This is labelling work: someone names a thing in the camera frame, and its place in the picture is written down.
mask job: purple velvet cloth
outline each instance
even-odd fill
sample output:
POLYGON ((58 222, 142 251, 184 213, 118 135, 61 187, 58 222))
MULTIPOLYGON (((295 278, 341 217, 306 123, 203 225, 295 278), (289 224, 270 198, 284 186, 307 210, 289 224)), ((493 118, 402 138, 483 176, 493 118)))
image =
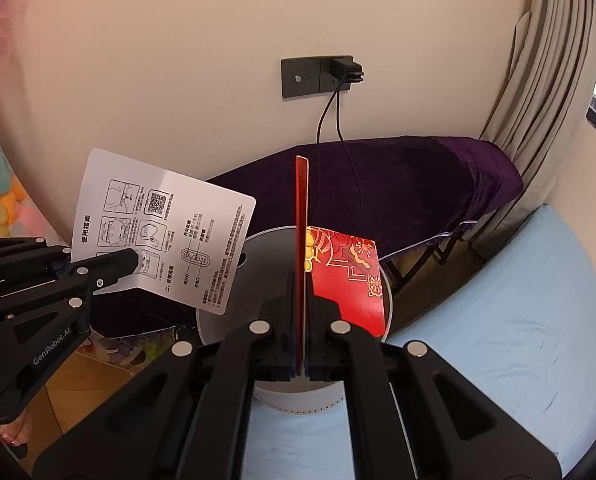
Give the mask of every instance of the purple velvet cloth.
POLYGON ((381 257, 453 232, 510 202, 522 179, 498 147, 468 137, 393 137, 304 144, 209 182, 254 196, 247 234, 294 225, 294 159, 309 159, 309 224, 376 241, 381 257))

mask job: black cable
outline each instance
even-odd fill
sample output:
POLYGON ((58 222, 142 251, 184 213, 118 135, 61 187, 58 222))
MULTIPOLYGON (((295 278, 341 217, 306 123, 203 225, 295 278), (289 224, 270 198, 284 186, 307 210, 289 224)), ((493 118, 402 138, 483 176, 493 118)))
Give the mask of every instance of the black cable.
POLYGON ((342 79, 340 79, 340 81, 338 81, 337 86, 335 87, 335 90, 333 91, 333 93, 331 94, 331 97, 329 98, 329 102, 327 103, 327 106, 325 106, 325 111, 322 112, 322 115, 320 117, 320 122, 318 123, 318 134, 316 135, 316 160, 318 163, 318 201, 316 202, 316 211, 313 213, 313 218, 316 217, 318 211, 320 210, 320 195, 321 193, 321 185, 320 185, 320 131, 322 129, 322 122, 325 120, 325 116, 327 114, 327 112, 329 111, 329 107, 331 106, 331 103, 334 101, 334 97, 335 95, 340 91, 340 88, 342 87, 342 85, 345 83, 345 79, 347 77, 344 76, 342 79))
POLYGON ((349 159, 349 164, 351 164, 351 170, 353 171, 353 178, 355 179, 355 185, 358 188, 358 202, 360 203, 360 211, 358 216, 355 219, 355 225, 353 226, 353 230, 355 231, 358 222, 363 214, 363 190, 360 187, 360 180, 358 179, 358 174, 355 172, 355 165, 353 164, 353 159, 351 159, 351 155, 349 150, 347 150, 347 145, 345 144, 345 140, 342 138, 342 133, 340 133, 340 89, 336 92, 335 98, 335 129, 337 130, 338 137, 340 138, 340 142, 342 143, 345 152, 347 153, 347 158, 349 159))
MULTIPOLYGON (((343 139, 342 133, 340 132, 340 91, 341 91, 342 85, 345 83, 346 80, 347 80, 347 75, 343 76, 342 79, 340 79, 340 81, 338 81, 338 84, 335 87, 335 90, 333 91, 333 93, 331 94, 331 97, 329 98, 329 102, 327 103, 325 110, 322 112, 320 121, 318 123, 318 133, 316 135, 316 160, 317 160, 317 165, 318 165, 318 201, 316 202, 316 211, 314 212, 312 219, 315 219, 317 213, 319 212, 320 197, 322 195, 321 175, 320 175, 320 133, 321 133, 321 129, 322 129, 322 123, 325 120, 325 116, 327 115, 327 112, 329 111, 329 107, 331 106, 331 103, 333 102, 334 97, 336 97, 335 129, 337 130, 338 138, 340 139, 340 142, 342 142, 342 146, 345 149, 345 152, 347 153, 347 158, 349 159, 349 163, 351 164, 351 171, 353 171, 353 178, 355 179, 355 185, 358 188, 358 197, 359 197, 359 203, 360 203, 360 215, 362 214, 362 211, 363 211, 363 191, 360 186, 360 180, 358 179, 358 174, 355 171, 355 165, 353 164, 353 159, 351 158, 349 150, 347 149, 347 145, 345 144, 345 140, 343 139)), ((357 227, 358 218, 359 218, 359 216, 356 218, 356 225, 354 225, 353 230, 355 230, 355 228, 357 227)))

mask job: person's foot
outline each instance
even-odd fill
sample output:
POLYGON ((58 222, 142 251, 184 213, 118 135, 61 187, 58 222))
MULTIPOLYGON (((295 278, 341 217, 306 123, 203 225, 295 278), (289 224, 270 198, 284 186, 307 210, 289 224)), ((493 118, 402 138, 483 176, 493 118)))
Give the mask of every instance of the person's foot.
POLYGON ((31 434, 31 413, 24 410, 20 416, 10 422, 3 424, 0 427, 0 439, 8 446, 20 446, 29 441, 31 434))

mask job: black power adapter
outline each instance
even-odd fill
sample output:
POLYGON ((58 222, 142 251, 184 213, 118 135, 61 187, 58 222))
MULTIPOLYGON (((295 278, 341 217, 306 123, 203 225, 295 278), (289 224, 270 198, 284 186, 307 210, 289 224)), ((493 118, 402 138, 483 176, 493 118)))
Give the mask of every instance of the black power adapter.
POLYGON ((363 81, 363 67, 348 57, 332 57, 329 73, 345 83, 360 83, 363 81))

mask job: qr code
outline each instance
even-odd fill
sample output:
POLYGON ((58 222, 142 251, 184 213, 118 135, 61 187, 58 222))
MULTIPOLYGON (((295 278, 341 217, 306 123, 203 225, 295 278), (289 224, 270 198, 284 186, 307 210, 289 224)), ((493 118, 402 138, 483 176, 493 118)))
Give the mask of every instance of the qr code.
POLYGON ((169 193, 163 193, 152 189, 147 196, 147 205, 145 206, 144 212, 148 215, 163 218, 165 216, 165 206, 167 205, 168 198, 169 193))

